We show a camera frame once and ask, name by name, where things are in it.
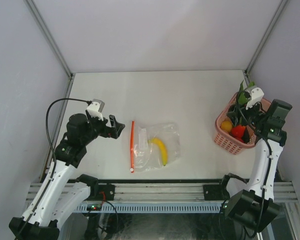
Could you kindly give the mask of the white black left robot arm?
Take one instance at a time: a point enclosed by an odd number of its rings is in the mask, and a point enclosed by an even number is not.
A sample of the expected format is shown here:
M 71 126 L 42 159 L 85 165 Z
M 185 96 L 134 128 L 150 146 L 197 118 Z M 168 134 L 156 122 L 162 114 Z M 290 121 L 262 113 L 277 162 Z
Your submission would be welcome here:
M 124 128 L 125 124 L 117 122 L 113 115 L 109 119 L 89 112 L 70 116 L 66 133 L 55 149 L 55 161 L 38 193 L 22 216 L 13 217 L 9 223 L 15 239 L 58 239 L 75 208 L 99 195 L 98 179 L 82 174 L 67 195 L 60 196 L 87 153 L 87 145 L 97 137 L 117 139 Z

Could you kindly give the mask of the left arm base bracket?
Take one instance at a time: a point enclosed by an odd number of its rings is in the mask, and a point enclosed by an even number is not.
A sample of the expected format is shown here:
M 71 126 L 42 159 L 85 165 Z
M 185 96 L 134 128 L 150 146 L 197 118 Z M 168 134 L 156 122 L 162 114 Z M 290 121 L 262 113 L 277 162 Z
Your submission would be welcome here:
M 87 200 L 89 201 L 113 201 L 115 196 L 115 185 L 113 184 L 100 184 L 99 180 L 95 177 L 82 174 L 75 179 L 77 183 L 84 183 L 88 186 L 90 194 L 88 195 Z

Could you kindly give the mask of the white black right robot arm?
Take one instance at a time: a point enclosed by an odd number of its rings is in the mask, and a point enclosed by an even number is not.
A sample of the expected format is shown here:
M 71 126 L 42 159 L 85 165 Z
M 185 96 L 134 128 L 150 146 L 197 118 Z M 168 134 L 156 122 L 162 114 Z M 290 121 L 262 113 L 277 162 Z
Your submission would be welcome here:
M 219 193 L 229 200 L 225 216 L 255 234 L 261 232 L 280 212 L 274 202 L 274 180 L 279 157 L 287 140 L 282 129 L 292 105 L 274 99 L 268 110 L 254 121 L 257 133 L 255 162 L 248 182 L 233 174 L 224 176 Z

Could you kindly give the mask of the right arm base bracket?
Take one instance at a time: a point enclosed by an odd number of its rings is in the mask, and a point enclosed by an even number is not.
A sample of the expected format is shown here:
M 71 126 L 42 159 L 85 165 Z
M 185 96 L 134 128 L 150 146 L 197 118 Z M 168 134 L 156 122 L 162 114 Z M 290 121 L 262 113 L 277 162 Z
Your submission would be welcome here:
M 229 200 L 233 195 L 244 189 L 248 181 L 236 174 L 228 173 L 218 184 L 204 184 L 203 194 L 206 201 Z

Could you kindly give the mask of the yellow fake lemon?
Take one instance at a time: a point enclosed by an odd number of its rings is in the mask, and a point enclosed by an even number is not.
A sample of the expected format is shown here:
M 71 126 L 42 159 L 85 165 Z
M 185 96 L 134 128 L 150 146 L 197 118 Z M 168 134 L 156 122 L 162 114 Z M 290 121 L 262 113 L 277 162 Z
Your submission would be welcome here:
M 233 124 L 231 121 L 226 120 L 221 123 L 220 128 L 229 133 L 233 128 Z

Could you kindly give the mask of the clear zip top bag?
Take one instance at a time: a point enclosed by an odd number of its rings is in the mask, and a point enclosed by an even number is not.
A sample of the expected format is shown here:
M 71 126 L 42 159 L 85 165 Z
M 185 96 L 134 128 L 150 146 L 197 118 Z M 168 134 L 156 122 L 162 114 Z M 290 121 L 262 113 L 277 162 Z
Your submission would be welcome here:
M 168 151 L 168 163 L 163 166 L 161 153 L 155 144 L 148 140 L 159 138 Z M 168 166 L 181 155 L 179 126 L 175 122 L 154 125 L 138 124 L 132 121 L 130 131 L 130 172 L 148 172 Z

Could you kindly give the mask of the dark fake avocado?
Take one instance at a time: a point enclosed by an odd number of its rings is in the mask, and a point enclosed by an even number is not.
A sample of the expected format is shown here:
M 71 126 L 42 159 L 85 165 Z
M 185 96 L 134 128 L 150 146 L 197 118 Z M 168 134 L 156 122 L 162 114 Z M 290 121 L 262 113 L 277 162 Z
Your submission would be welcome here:
M 249 134 L 249 131 L 248 131 L 248 128 L 246 127 L 245 128 L 245 131 L 243 133 L 243 136 L 242 136 L 242 141 L 245 143 L 245 144 L 248 144 L 249 141 L 250 141 L 250 134 Z

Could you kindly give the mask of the green fake leafy vegetable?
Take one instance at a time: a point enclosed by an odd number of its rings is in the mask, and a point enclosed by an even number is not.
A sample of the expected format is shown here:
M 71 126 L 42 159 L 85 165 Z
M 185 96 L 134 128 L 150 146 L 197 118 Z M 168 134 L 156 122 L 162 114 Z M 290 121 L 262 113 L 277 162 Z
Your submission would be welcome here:
M 247 88 L 253 87 L 254 85 L 255 82 L 252 81 L 247 85 Z M 249 101 L 250 95 L 247 93 L 247 88 L 244 88 L 244 84 L 241 82 L 238 95 L 238 104 L 240 106 L 245 105 Z

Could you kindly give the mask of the red fake tomato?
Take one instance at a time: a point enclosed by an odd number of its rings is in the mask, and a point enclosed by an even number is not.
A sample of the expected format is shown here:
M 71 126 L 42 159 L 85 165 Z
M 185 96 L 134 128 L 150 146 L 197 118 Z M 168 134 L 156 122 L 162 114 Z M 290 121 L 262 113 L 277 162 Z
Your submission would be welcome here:
M 242 138 L 244 136 L 246 130 L 246 126 L 237 125 L 231 129 L 231 135 L 235 138 Z

